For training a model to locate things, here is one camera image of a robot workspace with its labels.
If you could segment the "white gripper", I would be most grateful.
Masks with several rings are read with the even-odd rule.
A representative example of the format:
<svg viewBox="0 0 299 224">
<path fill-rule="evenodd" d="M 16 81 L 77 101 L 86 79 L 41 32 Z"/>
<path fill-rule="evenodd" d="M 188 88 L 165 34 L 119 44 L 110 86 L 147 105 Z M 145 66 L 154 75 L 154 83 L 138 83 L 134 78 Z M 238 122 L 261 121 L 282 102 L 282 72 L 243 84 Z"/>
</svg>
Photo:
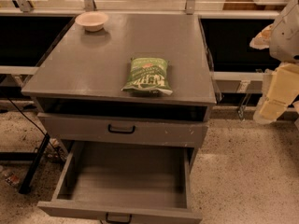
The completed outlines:
<svg viewBox="0 0 299 224">
<path fill-rule="evenodd" d="M 274 22 L 261 30 L 249 45 L 269 49 L 281 63 L 263 76 L 262 92 L 253 119 L 259 124 L 275 122 L 299 95 L 299 0 L 290 0 Z"/>
</svg>

